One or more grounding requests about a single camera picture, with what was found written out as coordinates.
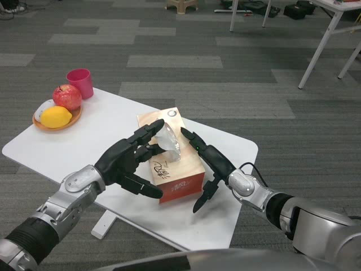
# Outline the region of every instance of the apple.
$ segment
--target apple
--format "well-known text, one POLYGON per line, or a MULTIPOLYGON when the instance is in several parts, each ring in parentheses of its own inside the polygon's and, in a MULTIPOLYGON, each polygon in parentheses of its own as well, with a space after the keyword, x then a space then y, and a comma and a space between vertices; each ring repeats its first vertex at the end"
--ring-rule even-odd
POLYGON ((61 85, 54 90, 52 99, 57 106, 63 106, 71 111, 81 105, 81 92, 75 86, 61 85))

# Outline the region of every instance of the white desk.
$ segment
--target white desk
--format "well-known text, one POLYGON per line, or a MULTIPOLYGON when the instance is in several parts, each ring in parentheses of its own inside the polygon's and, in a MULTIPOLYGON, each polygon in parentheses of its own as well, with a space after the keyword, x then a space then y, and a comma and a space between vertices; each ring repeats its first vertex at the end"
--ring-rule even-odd
MULTIPOLYGON (((232 19, 231 19, 231 26, 230 26, 230 31, 231 32, 234 29, 238 1, 239 0, 233 0, 233 5, 232 5, 232 11, 233 12, 232 12, 232 19)), ((267 6, 265 18, 263 19, 262 27, 265 27, 265 25, 266 25, 266 20, 268 18, 268 15, 269 15, 270 9, 271 9, 271 2, 272 2, 272 0, 268 0, 268 6, 267 6)), ((325 46, 326 46, 326 44, 327 44, 327 42, 328 42, 331 35, 361 29, 361 25, 354 26, 354 27, 336 29, 336 26, 337 26, 338 22, 340 21, 340 18, 342 17, 342 14, 344 14, 345 11, 360 10, 361 9, 361 1, 344 2, 341 5, 334 4, 333 0, 312 0, 312 2, 317 6, 320 6, 320 7, 326 8, 327 10, 333 11, 334 15, 333 15, 333 18, 332 18, 332 20, 331 20, 325 34, 323 35, 323 38, 322 38, 322 40, 320 42, 320 45, 316 49, 316 52, 315 52, 315 54, 314 54, 314 56, 313 56, 313 58, 312 58, 312 60, 311 60, 311 62, 309 64, 305 74, 303 75, 303 78, 302 78, 300 84, 298 85, 299 89, 302 89, 304 87, 307 79, 309 78, 312 70, 314 69, 316 62, 317 62, 318 58, 320 57, 320 55, 321 55, 323 49, 325 48, 325 46)), ((351 66, 352 62, 355 60, 355 58, 356 58, 357 54, 360 52, 360 50, 361 50, 361 42, 357 46, 357 48, 354 51, 354 53, 352 54, 352 56, 350 57, 349 61, 347 61, 346 65, 342 69, 342 71, 341 71, 340 75, 338 76, 338 78, 341 79, 344 76, 344 74, 347 72, 347 70, 351 66)))
MULTIPOLYGON (((73 126, 58 132, 43 132, 31 125, 5 145, 2 152, 19 164, 60 183, 69 173, 94 164, 109 146, 121 138, 131 136, 138 129, 138 114, 154 110, 94 89, 94 96, 83 102, 82 116, 73 126)), ((208 144, 219 148, 235 166, 255 161, 258 148, 252 141, 191 120, 184 119, 184 123, 208 144)), ((208 166, 205 168, 210 178, 212 172, 208 166)), ((142 163, 136 174, 151 180, 149 163, 142 163)), ((241 205, 222 184, 213 199, 194 215, 192 208, 198 196, 159 205, 156 199, 131 194, 115 184, 99 195, 96 203, 180 250, 229 247, 241 205)))

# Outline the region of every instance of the black bag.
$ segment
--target black bag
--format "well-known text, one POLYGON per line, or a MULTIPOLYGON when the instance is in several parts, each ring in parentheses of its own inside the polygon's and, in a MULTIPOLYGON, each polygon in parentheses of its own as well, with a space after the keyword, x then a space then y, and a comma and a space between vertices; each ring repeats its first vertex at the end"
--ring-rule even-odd
POLYGON ((307 15, 312 15, 314 13, 314 10, 316 8, 316 6, 310 2, 310 1, 305 1, 305 0, 299 0, 296 3, 297 6, 299 7, 303 7, 305 9, 307 9, 307 15))
MULTIPOLYGON (((221 0, 221 5, 224 9, 230 10, 232 9, 232 0, 221 0)), ((251 10, 253 13, 265 15, 267 10, 267 4, 262 1, 251 1, 251 2, 239 2, 237 6, 237 10, 251 10)), ((281 11, 280 8, 271 6, 270 14, 268 15, 270 18, 275 17, 281 11)))
POLYGON ((284 7, 283 14, 294 20, 303 19, 306 17, 307 9, 297 5, 288 5, 284 7))
MULTIPOLYGON (((243 3, 243 6, 247 10, 251 10, 253 13, 265 15, 267 10, 267 4, 262 1, 251 1, 243 3)), ((280 8, 271 6, 270 14, 268 15, 270 18, 276 17, 277 14, 281 11, 280 8)))
POLYGON ((13 10, 19 5, 19 0, 0 0, 1 5, 6 10, 13 10))

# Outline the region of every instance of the plate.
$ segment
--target plate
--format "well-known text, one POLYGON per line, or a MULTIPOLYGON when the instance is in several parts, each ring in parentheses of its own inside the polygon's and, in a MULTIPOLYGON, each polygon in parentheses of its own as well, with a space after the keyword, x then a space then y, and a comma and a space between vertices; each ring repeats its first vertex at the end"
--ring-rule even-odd
POLYGON ((79 106, 77 109, 75 110, 72 110, 70 111, 70 113, 73 115, 72 118, 70 119, 70 122, 62 127, 59 127, 59 128, 48 128, 44 125, 42 125, 39 121, 37 121, 35 119, 35 114, 33 115, 33 124, 41 129, 41 130, 44 130, 44 131, 49 131, 49 132, 54 132, 54 131, 60 131, 60 130, 63 130, 63 129, 66 129, 67 127, 70 127, 72 126, 74 123, 76 123, 78 121, 78 119, 80 118, 80 115, 81 115, 81 106, 79 106))

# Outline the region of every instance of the lemon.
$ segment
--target lemon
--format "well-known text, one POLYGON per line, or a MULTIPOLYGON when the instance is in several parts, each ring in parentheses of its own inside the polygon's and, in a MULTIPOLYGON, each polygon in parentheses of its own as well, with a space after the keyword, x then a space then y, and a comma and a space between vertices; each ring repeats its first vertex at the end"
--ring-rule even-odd
POLYGON ((43 111, 40 122, 48 128, 59 128, 68 124, 72 116, 65 107, 54 106, 43 111))

